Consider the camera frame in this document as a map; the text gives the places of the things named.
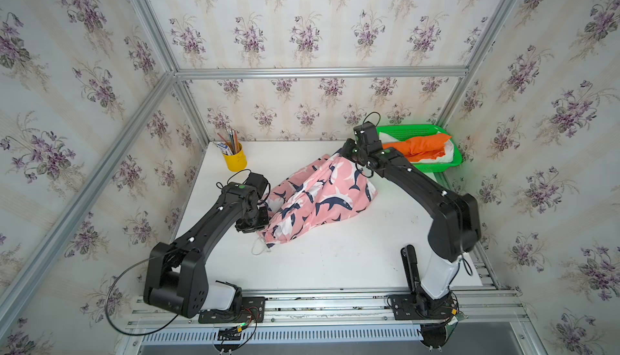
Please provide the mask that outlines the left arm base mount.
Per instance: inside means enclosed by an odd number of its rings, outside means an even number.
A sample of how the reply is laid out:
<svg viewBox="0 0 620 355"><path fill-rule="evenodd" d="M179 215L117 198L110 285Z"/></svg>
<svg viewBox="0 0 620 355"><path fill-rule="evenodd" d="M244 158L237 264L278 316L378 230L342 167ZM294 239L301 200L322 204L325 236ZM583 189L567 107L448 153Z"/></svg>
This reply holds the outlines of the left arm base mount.
<svg viewBox="0 0 620 355"><path fill-rule="evenodd" d="M198 321L200 324L262 323L265 304L265 297L244 295L242 288L237 285L212 282Z"/></svg>

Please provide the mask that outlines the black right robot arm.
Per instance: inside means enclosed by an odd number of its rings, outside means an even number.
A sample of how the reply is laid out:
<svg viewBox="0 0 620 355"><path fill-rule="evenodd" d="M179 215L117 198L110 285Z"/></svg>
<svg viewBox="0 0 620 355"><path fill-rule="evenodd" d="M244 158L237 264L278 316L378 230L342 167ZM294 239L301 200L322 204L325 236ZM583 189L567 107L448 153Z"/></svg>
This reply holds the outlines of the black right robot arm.
<svg viewBox="0 0 620 355"><path fill-rule="evenodd" d="M420 287L426 296L438 300L450 291L459 259L481 239L479 207L470 194L447 190L417 169L395 148L363 148L354 140L345 142L342 156L394 183L416 200L429 214L432 224L428 243L432 250Z"/></svg>

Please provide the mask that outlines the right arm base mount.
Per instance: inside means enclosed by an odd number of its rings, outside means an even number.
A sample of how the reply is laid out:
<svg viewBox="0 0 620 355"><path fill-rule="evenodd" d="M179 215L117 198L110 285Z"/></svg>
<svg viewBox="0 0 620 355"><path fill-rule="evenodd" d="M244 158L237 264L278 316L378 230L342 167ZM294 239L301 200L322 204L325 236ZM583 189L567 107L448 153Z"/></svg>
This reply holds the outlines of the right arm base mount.
<svg viewBox="0 0 620 355"><path fill-rule="evenodd" d="M421 286L418 271L418 258L413 245L406 245L400 250L405 278L408 283L408 295L389 295L388 306L395 320L441 320L448 322L458 313L458 302L449 290L440 299L433 299Z"/></svg>

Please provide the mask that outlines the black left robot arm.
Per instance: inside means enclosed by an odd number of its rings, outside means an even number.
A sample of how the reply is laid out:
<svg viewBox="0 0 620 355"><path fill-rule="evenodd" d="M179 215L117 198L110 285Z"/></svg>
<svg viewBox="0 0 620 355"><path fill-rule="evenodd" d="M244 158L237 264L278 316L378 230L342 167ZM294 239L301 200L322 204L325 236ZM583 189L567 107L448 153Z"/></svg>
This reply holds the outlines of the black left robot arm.
<svg viewBox="0 0 620 355"><path fill-rule="evenodd" d="M227 182L215 204L172 243L158 243L150 252L143 300L150 306L192 318L207 307L209 282L206 263L231 228L252 233L269 222L261 174L249 173L244 182Z"/></svg>

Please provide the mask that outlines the pink shark print garment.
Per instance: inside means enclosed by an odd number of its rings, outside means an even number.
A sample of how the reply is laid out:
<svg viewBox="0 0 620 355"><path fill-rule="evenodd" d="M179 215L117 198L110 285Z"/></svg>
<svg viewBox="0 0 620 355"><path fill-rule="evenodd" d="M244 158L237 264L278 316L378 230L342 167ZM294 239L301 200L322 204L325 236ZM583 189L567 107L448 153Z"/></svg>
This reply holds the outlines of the pink shark print garment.
<svg viewBox="0 0 620 355"><path fill-rule="evenodd" d="M266 249L292 242L322 225L361 214L377 195L352 161L326 154L271 190L266 198L269 223L258 236Z"/></svg>

